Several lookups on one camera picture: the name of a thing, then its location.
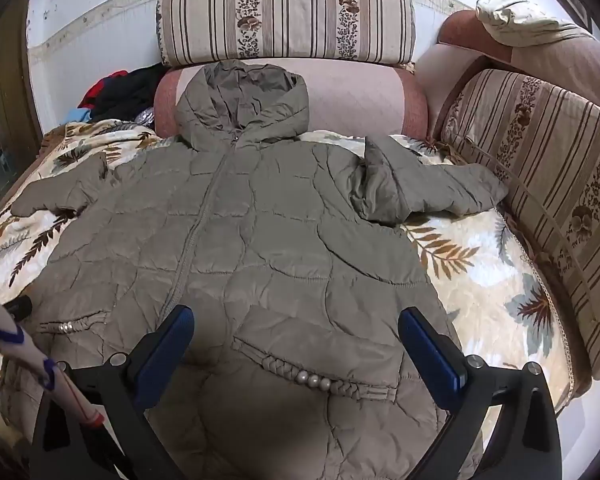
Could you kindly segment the olive quilted hooded jacket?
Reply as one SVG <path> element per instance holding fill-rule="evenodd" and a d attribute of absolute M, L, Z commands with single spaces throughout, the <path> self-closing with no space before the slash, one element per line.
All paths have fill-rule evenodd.
<path fill-rule="evenodd" d="M 189 83 L 178 135 L 109 168 L 29 184 L 12 214 L 72 212 L 30 284 L 51 358 L 98 365 L 179 304 L 195 333 L 149 422 L 191 479 L 403 479 L 443 424 L 398 336 L 419 308 L 454 328 L 402 226 L 495 207 L 480 165 L 428 165 L 390 136 L 309 142 L 306 83 L 219 62 Z"/>

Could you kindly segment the black and red clothes pile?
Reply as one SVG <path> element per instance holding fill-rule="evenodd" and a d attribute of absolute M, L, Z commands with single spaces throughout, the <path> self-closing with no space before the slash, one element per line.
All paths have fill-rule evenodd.
<path fill-rule="evenodd" d="M 161 63 L 127 72 L 118 70 L 97 81 L 85 93 L 79 108 L 90 111 L 90 121 L 132 120 L 154 106 L 161 79 L 168 72 Z"/>

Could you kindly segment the wooden framed glass door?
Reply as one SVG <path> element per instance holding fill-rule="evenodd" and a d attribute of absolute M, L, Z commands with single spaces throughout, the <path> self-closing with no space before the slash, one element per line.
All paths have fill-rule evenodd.
<path fill-rule="evenodd" d="M 0 17 L 0 203 L 42 141 L 29 75 L 28 6 L 29 0 L 12 0 Z"/>

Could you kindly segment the leaf pattern bed blanket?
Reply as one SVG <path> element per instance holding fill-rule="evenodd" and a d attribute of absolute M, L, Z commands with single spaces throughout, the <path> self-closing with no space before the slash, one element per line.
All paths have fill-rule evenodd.
<path fill-rule="evenodd" d="M 152 131 L 117 122 L 101 126 L 72 125 L 59 143 L 0 212 L 0 298 L 28 294 L 72 222 L 72 212 L 38 211 L 17 217 L 10 208 L 31 183 L 58 176 L 92 155 L 102 155 L 109 168 L 129 162 L 150 148 L 161 148 L 176 138 L 159 140 Z M 365 141 L 317 131 L 304 135 L 309 142 L 338 145 L 362 154 Z M 417 154 L 414 145 L 390 136 L 428 165 L 449 165 Z M 532 268 L 521 246 L 506 231 L 495 207 L 464 217 L 445 212 L 412 214 L 402 226 L 434 285 L 454 328 L 454 341 L 486 352 L 494 365 L 514 367 L 525 358 L 553 365 L 554 388 L 567 379 L 564 347 L 553 333 L 548 316 L 553 304 L 540 274 Z"/>

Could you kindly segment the striped floral side cushion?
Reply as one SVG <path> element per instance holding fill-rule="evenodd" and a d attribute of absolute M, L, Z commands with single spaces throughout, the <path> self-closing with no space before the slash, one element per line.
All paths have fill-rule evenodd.
<path fill-rule="evenodd" d="M 532 76 L 482 70 L 440 138 L 508 186 L 507 208 L 559 276 L 600 379 L 600 107 Z"/>

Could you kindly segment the pink bolster pillow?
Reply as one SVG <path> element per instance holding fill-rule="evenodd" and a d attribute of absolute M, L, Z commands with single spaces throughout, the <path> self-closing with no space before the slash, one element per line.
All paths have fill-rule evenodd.
<path fill-rule="evenodd" d="M 427 137 L 427 99 L 405 68 L 327 58 L 260 58 L 248 63 L 273 64 L 304 79 L 309 132 L 326 130 L 350 138 Z"/>

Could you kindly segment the pink quilted folded blanket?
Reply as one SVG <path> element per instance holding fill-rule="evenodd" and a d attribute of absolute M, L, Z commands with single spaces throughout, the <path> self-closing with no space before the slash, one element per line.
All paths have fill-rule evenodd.
<path fill-rule="evenodd" d="M 513 47 L 496 41 L 475 11 L 461 10 L 443 22 L 438 42 L 415 63 L 429 106 L 430 136 L 439 134 L 443 116 L 466 82 L 487 68 L 539 78 L 600 106 L 600 41 L 584 35 Z"/>

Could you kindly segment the striped floral back cushion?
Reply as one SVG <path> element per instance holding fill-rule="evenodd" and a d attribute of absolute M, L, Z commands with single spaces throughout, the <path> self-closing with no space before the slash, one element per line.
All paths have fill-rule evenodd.
<path fill-rule="evenodd" d="M 415 47 L 412 0 L 158 0 L 164 65 L 329 58 L 401 65 Z"/>

